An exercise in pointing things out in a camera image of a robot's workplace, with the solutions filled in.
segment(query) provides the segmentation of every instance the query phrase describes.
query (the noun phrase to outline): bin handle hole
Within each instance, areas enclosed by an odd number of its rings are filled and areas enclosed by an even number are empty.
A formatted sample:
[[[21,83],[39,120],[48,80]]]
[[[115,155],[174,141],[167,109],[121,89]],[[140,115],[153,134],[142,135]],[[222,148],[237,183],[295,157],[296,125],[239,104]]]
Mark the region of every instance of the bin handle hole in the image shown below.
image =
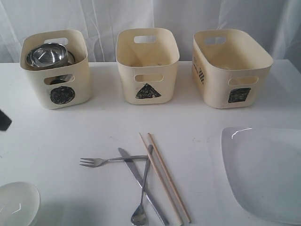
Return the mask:
[[[228,81],[229,86],[253,85],[258,82],[258,77],[233,78]]]
[[[60,43],[62,45],[67,45],[68,44],[68,39],[66,38],[58,38],[58,39],[47,39],[44,41],[44,43],[50,43],[50,42],[54,42],[54,43]]]
[[[137,82],[162,81],[163,75],[162,74],[137,74],[134,79]]]
[[[74,76],[72,74],[64,74],[55,77],[45,78],[44,83],[46,85],[55,85],[59,83],[70,82],[74,80]]]
[[[141,35],[134,37],[134,43],[154,43],[156,42],[156,36],[154,35]]]
[[[209,37],[204,40],[205,45],[223,44],[226,42],[226,37]]]

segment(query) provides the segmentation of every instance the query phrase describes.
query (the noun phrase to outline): white square plate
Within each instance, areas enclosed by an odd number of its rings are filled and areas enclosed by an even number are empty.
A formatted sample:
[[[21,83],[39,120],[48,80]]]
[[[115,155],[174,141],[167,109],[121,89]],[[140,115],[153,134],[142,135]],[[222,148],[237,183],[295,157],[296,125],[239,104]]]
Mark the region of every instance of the white square plate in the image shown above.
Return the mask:
[[[242,208],[263,219],[301,224],[301,130],[224,128],[222,156]]]

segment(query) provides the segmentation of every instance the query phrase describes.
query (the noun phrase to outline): black circle label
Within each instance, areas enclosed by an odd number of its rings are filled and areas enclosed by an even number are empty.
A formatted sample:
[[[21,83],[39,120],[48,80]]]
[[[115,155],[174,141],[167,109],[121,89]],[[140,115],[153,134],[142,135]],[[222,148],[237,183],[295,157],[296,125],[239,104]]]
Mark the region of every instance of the black circle label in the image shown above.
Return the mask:
[[[69,103],[75,98],[75,92],[71,87],[60,86],[51,90],[50,99],[57,105]]]

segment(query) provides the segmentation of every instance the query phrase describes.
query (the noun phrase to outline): black square label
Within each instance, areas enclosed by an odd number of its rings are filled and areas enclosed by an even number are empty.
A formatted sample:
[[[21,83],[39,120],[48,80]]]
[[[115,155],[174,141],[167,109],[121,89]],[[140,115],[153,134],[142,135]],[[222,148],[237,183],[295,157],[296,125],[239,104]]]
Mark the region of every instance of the black square label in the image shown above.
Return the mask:
[[[233,89],[230,92],[228,103],[236,103],[246,101],[251,88]]]

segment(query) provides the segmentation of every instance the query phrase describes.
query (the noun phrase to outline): fork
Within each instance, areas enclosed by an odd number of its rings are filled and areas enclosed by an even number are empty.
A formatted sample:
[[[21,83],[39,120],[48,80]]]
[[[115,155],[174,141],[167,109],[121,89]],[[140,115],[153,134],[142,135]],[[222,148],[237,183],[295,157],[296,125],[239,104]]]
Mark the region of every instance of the fork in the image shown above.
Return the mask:
[[[95,168],[95,167],[99,167],[109,161],[133,160],[133,159],[147,159],[147,155],[133,155],[133,156],[129,156],[129,157],[119,157],[119,158],[113,158],[113,159],[81,158],[80,162],[83,162],[85,164],[80,164],[80,165]]]

